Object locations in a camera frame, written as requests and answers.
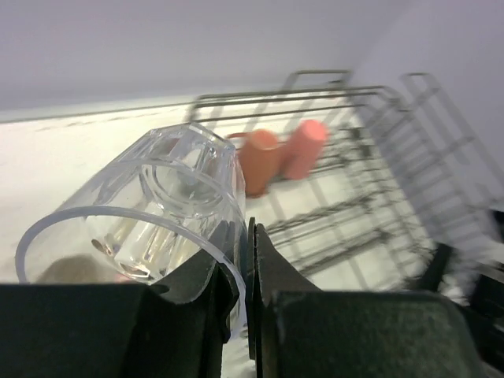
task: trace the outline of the clear plastic cup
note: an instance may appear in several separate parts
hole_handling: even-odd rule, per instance
[[[235,277],[234,336],[245,323],[244,211],[229,141],[198,124],[155,129],[25,232],[17,275],[21,283],[153,284],[203,249]]]

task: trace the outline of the white surface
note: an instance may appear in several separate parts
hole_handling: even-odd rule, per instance
[[[271,87],[353,67],[413,0],[0,5],[0,112]]]

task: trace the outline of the clear plastic object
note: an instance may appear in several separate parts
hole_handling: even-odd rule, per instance
[[[25,232],[17,275],[21,283],[89,283],[118,281],[120,273],[153,284],[203,249],[235,277],[237,335],[245,322],[244,212],[245,182],[230,142],[199,124],[155,129]],[[65,261],[82,269],[67,264],[66,278],[53,275]]]

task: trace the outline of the pink toy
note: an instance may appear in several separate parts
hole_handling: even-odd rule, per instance
[[[245,138],[238,159],[242,166],[247,197],[258,198],[266,192],[268,182],[280,169],[281,150],[278,138],[268,130],[238,132],[228,138]]]
[[[327,137],[324,124],[318,120],[303,121],[283,147],[283,177],[290,180],[306,178],[317,162]]]

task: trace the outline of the metal wire rack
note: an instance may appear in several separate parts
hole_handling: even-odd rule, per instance
[[[385,86],[351,87],[350,78],[348,70],[301,71],[278,91],[203,95],[187,120],[222,136],[266,128],[281,140],[303,119],[328,126],[309,178],[277,177],[246,204],[247,216],[318,286],[401,286],[435,242],[459,250],[450,285],[459,286],[488,258],[485,211],[500,201],[504,173],[433,76],[402,78],[409,101]],[[468,177],[471,164],[495,178],[491,187]]]

